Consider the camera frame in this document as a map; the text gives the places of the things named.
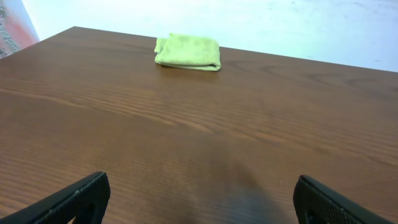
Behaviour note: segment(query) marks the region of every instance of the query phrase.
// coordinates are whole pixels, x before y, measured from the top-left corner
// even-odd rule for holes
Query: green towel
[[[221,68],[220,47],[206,37],[170,34],[156,40],[155,62],[177,68],[218,71]]]

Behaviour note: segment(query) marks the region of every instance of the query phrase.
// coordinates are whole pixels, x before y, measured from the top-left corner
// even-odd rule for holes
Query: green cloth
[[[155,62],[177,68],[218,71],[221,68],[220,47],[206,37],[170,34],[156,40]]]

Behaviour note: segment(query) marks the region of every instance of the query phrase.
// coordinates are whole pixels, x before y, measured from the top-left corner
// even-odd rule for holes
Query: white floor
[[[41,40],[72,26],[398,72],[398,0],[23,0]]]

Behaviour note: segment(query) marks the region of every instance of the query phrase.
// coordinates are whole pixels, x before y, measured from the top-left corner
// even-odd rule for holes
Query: wood grain
[[[0,217],[97,170],[103,223],[297,223],[308,174],[398,222],[398,74],[74,27],[0,60]]]

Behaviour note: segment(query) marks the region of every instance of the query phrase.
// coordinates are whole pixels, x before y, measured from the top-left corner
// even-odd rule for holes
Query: wooden table
[[[0,60],[0,217],[97,170],[103,223],[297,223],[308,174],[398,222],[398,74],[74,27]]]

